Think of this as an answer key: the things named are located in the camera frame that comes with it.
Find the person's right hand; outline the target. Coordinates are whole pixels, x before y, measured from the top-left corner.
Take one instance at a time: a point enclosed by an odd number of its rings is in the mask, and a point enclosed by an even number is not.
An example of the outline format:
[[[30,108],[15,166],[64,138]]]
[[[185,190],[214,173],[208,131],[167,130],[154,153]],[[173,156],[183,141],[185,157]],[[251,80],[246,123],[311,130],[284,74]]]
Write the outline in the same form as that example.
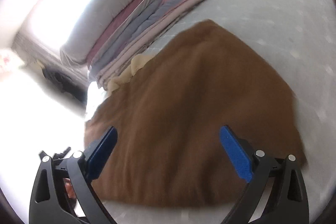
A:
[[[68,198],[70,198],[71,200],[76,200],[76,194],[75,191],[73,189],[71,180],[68,178],[64,179],[64,185],[68,194]]]

